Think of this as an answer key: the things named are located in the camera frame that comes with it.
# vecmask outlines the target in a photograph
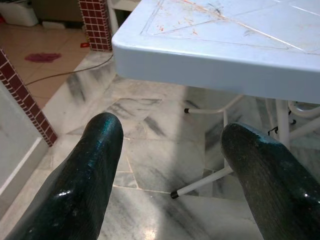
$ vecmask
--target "white plastic table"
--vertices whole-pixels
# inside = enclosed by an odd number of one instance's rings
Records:
[[[286,146],[286,100],[320,104],[319,0],[142,0],[112,46],[123,77],[276,99]]]

